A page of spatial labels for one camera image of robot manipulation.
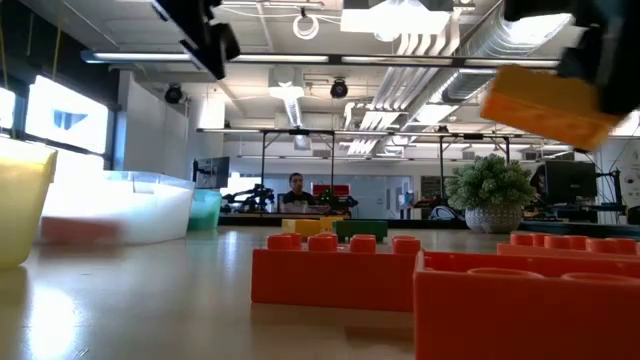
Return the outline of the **yellow plastic bin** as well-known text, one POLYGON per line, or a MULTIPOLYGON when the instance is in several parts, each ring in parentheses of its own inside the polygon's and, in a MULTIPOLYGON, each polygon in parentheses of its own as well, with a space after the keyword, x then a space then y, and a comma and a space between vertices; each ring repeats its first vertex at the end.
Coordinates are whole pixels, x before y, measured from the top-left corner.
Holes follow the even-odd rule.
POLYGON ((0 137, 0 269, 22 264, 38 232, 57 151, 0 137))

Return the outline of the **black computer monitor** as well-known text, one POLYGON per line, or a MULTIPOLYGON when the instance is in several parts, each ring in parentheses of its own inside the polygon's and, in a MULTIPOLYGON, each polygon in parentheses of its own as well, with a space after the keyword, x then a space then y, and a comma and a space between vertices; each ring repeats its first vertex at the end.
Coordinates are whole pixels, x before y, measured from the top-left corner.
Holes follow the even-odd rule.
POLYGON ((577 198, 597 195, 596 168, 593 163, 549 160, 545 162, 547 200, 572 203, 577 198))
POLYGON ((229 179, 229 157, 200 158, 192 162, 192 181, 196 189, 226 188, 229 179))

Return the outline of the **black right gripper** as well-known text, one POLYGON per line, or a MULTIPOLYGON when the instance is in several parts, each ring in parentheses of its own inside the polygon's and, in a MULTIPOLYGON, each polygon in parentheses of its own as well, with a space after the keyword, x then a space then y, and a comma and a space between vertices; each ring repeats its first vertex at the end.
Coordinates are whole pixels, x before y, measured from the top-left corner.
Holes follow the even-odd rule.
POLYGON ((640 24, 598 26, 635 16, 640 0, 576 0, 576 24, 591 26, 563 51, 558 75, 594 87, 602 113, 626 116, 640 106, 640 24))

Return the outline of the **person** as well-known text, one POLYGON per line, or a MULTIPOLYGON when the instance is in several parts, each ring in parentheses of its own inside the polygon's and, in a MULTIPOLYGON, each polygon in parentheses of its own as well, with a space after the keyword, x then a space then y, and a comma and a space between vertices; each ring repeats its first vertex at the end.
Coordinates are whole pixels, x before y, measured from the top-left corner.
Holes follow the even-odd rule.
POLYGON ((286 213, 304 213, 316 204, 314 197, 304 190, 304 178, 300 173, 289 176, 290 191, 282 198, 282 210, 286 213))

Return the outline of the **large bright window panel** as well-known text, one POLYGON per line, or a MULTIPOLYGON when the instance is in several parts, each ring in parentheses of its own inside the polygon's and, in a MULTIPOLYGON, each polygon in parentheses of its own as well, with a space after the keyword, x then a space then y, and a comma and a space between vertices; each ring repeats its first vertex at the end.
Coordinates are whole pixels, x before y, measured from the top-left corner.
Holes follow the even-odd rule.
POLYGON ((38 75, 29 86, 25 132, 104 154, 108 108, 38 75))

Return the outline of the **potted artificial green plant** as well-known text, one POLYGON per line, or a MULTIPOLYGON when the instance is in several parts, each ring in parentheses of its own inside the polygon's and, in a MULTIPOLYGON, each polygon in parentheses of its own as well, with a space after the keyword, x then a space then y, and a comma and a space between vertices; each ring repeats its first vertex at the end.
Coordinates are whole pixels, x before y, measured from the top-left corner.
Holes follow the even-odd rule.
POLYGON ((507 162, 495 154, 477 157, 453 169, 445 180, 445 193, 452 209, 462 210, 466 225, 474 231, 506 234, 515 231, 523 209, 535 199, 531 171, 518 162, 507 162))

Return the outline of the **long ceiling light tube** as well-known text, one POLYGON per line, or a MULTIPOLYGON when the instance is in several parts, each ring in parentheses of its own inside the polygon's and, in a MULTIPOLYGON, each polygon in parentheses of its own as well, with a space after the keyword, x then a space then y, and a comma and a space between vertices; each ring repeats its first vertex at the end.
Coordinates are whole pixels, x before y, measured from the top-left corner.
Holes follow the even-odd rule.
POLYGON ((361 64, 371 66, 449 66, 452 60, 441 57, 404 57, 404 56, 342 56, 345 64, 361 64))
POLYGON ((517 65, 527 68, 555 68, 559 61, 555 59, 516 59, 516 58, 473 58, 466 60, 465 65, 470 67, 493 68, 506 65, 517 65))
POLYGON ((129 63, 182 63, 191 58, 183 53, 127 53, 81 51, 81 59, 86 63, 129 64, 129 63))
POLYGON ((265 63, 265 64, 324 64, 329 62, 327 55, 297 55, 297 54, 243 54, 234 59, 235 63, 265 63))

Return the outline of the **black monitor stand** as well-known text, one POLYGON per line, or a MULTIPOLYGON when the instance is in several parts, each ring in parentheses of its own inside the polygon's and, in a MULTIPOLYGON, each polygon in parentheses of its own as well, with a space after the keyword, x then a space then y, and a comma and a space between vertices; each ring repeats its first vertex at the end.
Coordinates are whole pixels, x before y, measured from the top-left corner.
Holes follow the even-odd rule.
POLYGON ((612 202, 604 202, 599 205, 598 209, 600 211, 610 211, 619 214, 624 214, 626 212, 626 205, 623 203, 622 198, 620 174, 621 172, 618 168, 611 172, 596 174, 597 179, 602 178, 605 180, 606 178, 611 178, 613 180, 612 195, 614 196, 614 200, 612 202))

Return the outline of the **white ceiling light panel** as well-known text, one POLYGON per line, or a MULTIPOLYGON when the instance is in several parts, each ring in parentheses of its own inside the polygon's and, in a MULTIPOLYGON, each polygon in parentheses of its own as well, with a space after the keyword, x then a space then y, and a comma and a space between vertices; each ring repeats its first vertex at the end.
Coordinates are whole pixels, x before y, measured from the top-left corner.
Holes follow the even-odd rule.
POLYGON ((453 11, 453 0, 343 0, 340 30, 383 35, 438 34, 453 11))

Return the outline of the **teal plastic bin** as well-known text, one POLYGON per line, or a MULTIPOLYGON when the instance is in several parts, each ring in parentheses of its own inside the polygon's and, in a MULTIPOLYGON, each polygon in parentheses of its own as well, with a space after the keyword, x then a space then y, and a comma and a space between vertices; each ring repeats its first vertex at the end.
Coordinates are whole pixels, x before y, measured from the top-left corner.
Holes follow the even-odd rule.
POLYGON ((188 231, 212 230, 218 227, 222 195, 213 190, 196 189, 191 205, 188 231))

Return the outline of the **orange toy brick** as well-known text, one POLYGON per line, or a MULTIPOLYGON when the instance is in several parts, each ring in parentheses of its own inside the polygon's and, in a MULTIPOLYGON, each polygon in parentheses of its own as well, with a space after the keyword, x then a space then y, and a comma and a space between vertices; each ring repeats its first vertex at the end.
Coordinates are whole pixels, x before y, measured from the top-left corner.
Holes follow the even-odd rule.
POLYGON ((339 216, 323 216, 317 219, 283 219, 281 229, 283 233, 297 233, 306 239, 309 236, 332 232, 333 224, 342 220, 343 217, 339 216))
POLYGON ((498 69, 481 117, 590 151, 624 119, 599 109, 595 86, 517 65, 498 69))

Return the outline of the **red tool box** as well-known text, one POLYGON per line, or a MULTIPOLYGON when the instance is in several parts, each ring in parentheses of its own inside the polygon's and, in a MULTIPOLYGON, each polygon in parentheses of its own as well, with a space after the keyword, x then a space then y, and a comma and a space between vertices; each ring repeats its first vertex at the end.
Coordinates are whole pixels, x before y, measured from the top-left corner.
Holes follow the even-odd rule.
POLYGON ((332 194, 337 197, 346 197, 351 194, 351 188, 348 184, 319 184, 311 185, 311 191, 314 196, 322 196, 332 194))

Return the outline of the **black workstation frame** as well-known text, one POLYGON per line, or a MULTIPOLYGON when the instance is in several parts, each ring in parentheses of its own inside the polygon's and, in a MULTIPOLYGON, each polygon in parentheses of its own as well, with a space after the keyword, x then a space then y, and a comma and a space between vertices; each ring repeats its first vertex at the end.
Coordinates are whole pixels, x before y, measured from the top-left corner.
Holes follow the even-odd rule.
POLYGON ((482 133, 438 133, 438 159, 440 167, 440 196, 445 198, 445 177, 444 177, 444 140, 446 138, 452 138, 454 140, 491 140, 494 145, 498 139, 504 142, 503 149, 501 150, 506 155, 506 161, 510 162, 510 138, 504 135, 498 134, 482 134, 482 133))
POLYGON ((335 145, 336 145, 336 132, 334 130, 314 130, 314 129, 303 129, 300 127, 290 128, 290 129, 261 129, 260 133, 262 134, 262 142, 261 142, 261 174, 260 174, 260 184, 264 185, 265 179, 265 165, 266 165, 266 151, 271 145, 271 143, 267 142, 268 136, 273 133, 274 138, 276 140, 282 134, 286 134, 295 138, 296 136, 304 136, 309 137, 310 135, 318 135, 321 137, 322 135, 331 137, 331 144, 329 146, 330 156, 329 157, 317 157, 317 160, 330 160, 330 184, 334 185, 334 175, 335 175, 335 145))

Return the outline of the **green toy brick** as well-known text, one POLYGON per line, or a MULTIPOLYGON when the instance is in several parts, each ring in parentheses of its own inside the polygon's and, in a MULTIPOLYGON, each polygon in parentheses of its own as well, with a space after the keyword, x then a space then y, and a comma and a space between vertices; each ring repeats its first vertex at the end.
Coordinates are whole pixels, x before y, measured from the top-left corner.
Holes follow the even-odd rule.
POLYGON ((340 243, 348 243, 355 235, 372 235, 377 243, 388 236, 388 223, 378 220, 341 220, 333 223, 333 231, 340 243))

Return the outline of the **narrow bright window panel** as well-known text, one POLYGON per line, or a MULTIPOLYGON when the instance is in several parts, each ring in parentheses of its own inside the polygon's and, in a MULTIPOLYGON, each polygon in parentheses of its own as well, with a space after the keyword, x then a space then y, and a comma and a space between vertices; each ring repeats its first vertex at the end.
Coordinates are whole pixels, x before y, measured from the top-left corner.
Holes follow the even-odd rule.
POLYGON ((0 130, 14 131, 16 95, 0 87, 0 130))

